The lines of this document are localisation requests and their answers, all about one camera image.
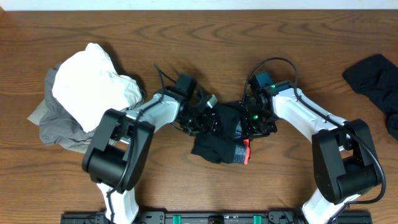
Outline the black leggings with red waistband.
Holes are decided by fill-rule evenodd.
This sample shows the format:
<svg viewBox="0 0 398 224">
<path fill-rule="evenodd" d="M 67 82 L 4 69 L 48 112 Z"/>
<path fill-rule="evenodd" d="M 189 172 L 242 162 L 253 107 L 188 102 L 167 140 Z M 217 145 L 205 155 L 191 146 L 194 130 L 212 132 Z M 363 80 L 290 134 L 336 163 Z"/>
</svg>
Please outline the black leggings with red waistband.
<svg viewBox="0 0 398 224">
<path fill-rule="evenodd" d="M 248 164 L 251 148 L 246 113 L 232 104 L 217 104 L 210 130 L 196 136 L 191 153 L 211 163 Z"/>
</svg>

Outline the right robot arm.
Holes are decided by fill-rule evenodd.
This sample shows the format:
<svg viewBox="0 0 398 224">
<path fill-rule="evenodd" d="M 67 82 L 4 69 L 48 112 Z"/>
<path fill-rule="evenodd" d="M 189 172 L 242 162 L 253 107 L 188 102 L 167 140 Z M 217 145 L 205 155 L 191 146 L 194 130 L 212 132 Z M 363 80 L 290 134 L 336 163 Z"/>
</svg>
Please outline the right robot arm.
<svg viewBox="0 0 398 224">
<path fill-rule="evenodd" d="M 386 185 L 369 126 L 361 119 L 347 121 L 308 99 L 291 81 L 274 83 L 252 79 L 245 84 L 243 108 L 251 115 L 256 137 L 275 132 L 283 119 L 312 145 L 316 191 L 306 201 L 294 223 L 336 223 L 343 211 L 359 204 L 359 197 Z"/>
</svg>

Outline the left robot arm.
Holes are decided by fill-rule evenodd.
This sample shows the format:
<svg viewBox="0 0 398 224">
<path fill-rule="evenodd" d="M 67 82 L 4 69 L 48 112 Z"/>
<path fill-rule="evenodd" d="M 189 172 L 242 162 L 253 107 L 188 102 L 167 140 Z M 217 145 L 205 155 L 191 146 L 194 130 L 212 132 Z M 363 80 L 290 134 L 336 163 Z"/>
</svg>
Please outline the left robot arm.
<svg viewBox="0 0 398 224">
<path fill-rule="evenodd" d="M 109 223 L 133 223 L 139 213 L 134 187 L 144 169 L 154 133 L 166 124 L 193 121 L 195 112 L 212 109 L 215 95 L 202 95 L 197 105 L 178 90 L 159 90 L 140 107 L 105 111 L 85 152 L 82 169 L 103 194 Z"/>
</svg>

